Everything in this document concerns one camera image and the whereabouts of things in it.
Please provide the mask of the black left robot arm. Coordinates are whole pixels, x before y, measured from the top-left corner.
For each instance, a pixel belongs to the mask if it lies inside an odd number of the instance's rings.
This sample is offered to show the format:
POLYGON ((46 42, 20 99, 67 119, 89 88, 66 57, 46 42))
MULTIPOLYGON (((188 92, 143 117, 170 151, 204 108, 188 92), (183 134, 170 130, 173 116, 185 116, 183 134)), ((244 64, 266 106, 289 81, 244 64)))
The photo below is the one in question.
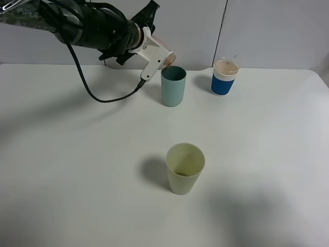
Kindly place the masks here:
POLYGON ((92 1, 1 1, 1 23, 53 33, 62 43, 96 49, 99 60, 115 57, 120 65, 133 56, 144 37, 155 30, 159 5, 150 1, 131 19, 109 3, 92 1))

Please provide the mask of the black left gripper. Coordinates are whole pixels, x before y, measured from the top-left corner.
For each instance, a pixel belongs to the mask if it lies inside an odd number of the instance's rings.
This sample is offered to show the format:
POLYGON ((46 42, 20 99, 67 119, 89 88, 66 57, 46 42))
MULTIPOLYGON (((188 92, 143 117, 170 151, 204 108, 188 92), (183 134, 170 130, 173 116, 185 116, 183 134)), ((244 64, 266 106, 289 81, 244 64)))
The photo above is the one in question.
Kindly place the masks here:
POLYGON ((150 0, 142 10, 127 20, 127 26, 124 26, 124 22, 119 22, 115 26, 116 29, 111 28, 106 45, 98 50, 102 53, 98 58, 99 61, 116 58, 118 64, 124 65, 128 59, 133 57, 135 53, 131 53, 129 50, 140 45, 141 29, 149 27, 151 33, 155 31, 154 18, 158 8, 159 5, 154 0, 150 0))

